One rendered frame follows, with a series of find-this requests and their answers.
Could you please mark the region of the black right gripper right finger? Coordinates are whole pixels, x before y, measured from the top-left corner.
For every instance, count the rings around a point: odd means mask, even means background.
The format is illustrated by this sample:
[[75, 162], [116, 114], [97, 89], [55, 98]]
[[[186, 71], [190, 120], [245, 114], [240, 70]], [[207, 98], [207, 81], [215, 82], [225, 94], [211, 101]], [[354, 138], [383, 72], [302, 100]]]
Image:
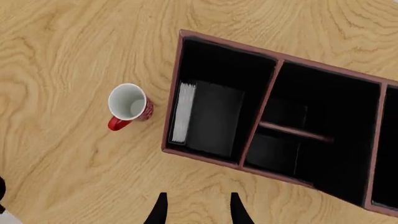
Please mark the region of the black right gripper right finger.
[[254, 224], [237, 192], [231, 193], [230, 210], [233, 224]]

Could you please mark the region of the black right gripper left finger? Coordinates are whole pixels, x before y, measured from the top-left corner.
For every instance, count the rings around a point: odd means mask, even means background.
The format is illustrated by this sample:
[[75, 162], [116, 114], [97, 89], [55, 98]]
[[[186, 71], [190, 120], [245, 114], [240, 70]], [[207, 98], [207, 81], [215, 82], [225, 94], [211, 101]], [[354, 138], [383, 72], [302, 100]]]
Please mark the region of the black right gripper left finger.
[[166, 224], [168, 210], [167, 193], [162, 192], [144, 224]]

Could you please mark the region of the black book with white pages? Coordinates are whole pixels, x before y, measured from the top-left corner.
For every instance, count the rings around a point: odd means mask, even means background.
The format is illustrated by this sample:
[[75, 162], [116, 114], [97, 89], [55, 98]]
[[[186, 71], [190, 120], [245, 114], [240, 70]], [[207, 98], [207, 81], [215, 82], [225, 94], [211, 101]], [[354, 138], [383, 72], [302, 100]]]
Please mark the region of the black book with white pages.
[[243, 98], [243, 91], [215, 83], [181, 83], [168, 143], [231, 156]]

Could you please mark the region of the red-brown desk caddy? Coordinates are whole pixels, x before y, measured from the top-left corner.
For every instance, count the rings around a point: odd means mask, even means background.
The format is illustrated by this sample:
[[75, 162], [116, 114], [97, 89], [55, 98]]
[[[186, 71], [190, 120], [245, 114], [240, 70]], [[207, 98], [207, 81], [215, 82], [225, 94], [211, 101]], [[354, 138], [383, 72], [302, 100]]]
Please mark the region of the red-brown desk caddy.
[[[195, 81], [244, 92], [229, 157], [168, 143], [178, 87]], [[161, 149], [398, 218], [395, 80], [181, 30]]]

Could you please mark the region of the red mug with white inside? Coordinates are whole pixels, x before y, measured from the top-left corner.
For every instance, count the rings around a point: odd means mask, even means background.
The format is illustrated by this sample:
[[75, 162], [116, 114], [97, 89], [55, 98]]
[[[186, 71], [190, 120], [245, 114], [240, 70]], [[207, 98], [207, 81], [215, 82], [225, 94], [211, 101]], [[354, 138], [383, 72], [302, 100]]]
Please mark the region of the red mug with white inside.
[[154, 104], [143, 89], [133, 83], [122, 83], [108, 97], [112, 118], [108, 128], [118, 131], [132, 121], [147, 121], [154, 113]]

